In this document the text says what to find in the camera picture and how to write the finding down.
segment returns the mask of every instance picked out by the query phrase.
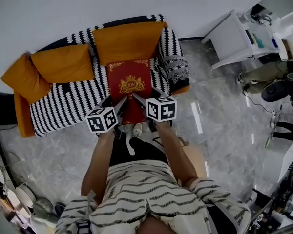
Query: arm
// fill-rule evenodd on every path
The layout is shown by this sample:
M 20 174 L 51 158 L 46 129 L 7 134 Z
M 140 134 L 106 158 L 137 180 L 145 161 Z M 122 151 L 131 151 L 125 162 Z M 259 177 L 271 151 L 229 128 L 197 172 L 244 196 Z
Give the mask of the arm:
M 100 204 L 103 200 L 109 162 L 112 155 L 113 130 L 100 134 L 98 143 L 93 151 L 89 168 L 82 182 L 82 196 L 87 196 L 93 190 L 96 193 L 95 201 Z
M 183 151 L 180 140 L 168 122 L 156 123 L 156 129 L 161 137 L 165 154 L 176 180 L 181 180 L 184 186 L 189 187 L 197 179 L 197 174 L 191 161 Z

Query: black and white striped sofa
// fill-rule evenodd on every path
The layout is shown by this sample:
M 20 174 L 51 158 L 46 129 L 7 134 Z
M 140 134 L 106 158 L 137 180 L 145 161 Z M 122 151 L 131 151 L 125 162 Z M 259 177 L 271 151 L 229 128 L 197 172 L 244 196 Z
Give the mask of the black and white striped sofa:
M 82 122 L 87 112 L 109 95 L 106 69 L 105 66 L 100 65 L 92 31 L 146 21 L 165 21 L 165 17 L 150 15 L 105 23 L 74 33 L 39 50 L 88 44 L 95 77 L 93 80 L 54 83 L 46 96 L 30 105 L 37 136 L 44 136 Z M 150 64 L 152 86 L 161 89 L 167 95 L 189 86 L 188 64 L 178 39 L 169 27 L 163 28 L 158 43 L 158 55 L 150 60 Z

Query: orange cushion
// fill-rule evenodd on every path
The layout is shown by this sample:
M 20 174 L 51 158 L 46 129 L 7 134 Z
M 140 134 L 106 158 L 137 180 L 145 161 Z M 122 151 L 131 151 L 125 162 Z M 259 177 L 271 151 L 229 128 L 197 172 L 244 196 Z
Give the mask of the orange cushion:
M 163 26 L 164 22 L 139 22 L 92 31 L 100 64 L 150 59 Z
M 18 127 L 23 138 L 35 135 L 33 122 L 30 116 L 30 107 L 28 101 L 14 91 L 14 105 Z
M 87 44 L 40 51 L 30 57 L 38 72 L 50 83 L 91 80 L 94 77 Z
M 51 87 L 51 84 L 39 75 L 26 54 L 13 63 L 1 80 L 21 94 L 30 104 L 44 97 Z

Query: white cube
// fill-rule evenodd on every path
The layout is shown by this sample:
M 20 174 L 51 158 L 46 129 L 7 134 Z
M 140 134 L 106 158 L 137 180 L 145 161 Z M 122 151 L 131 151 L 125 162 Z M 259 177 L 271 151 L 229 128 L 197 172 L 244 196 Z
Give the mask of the white cube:
M 86 115 L 86 121 L 92 133 L 106 133 L 118 124 L 113 107 L 93 109 Z
M 146 99 L 146 115 L 157 122 L 177 118 L 177 101 L 172 96 Z

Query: striped shirt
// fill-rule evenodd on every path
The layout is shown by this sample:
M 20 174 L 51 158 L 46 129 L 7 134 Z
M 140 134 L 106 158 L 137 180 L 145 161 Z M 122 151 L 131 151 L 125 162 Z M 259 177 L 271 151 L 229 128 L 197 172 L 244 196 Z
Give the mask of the striped shirt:
M 103 202 L 97 205 L 91 196 L 71 201 L 56 233 L 77 233 L 83 220 L 89 220 L 93 234 L 135 233 L 147 214 L 178 234 L 220 233 L 220 224 L 242 234 L 251 220 L 246 204 L 213 180 L 199 178 L 184 188 L 164 162 L 141 160 L 110 167 Z

